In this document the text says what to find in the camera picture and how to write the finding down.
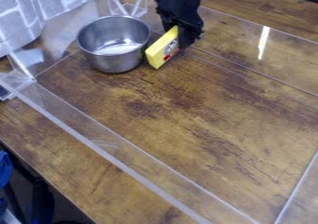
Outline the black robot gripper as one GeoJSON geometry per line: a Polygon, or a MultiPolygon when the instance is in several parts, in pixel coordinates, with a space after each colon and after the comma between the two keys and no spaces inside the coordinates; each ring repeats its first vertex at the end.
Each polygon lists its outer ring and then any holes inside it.
{"type": "Polygon", "coordinates": [[[189,47],[203,34],[199,6],[203,0],[153,0],[164,31],[177,25],[179,48],[189,47]]]}

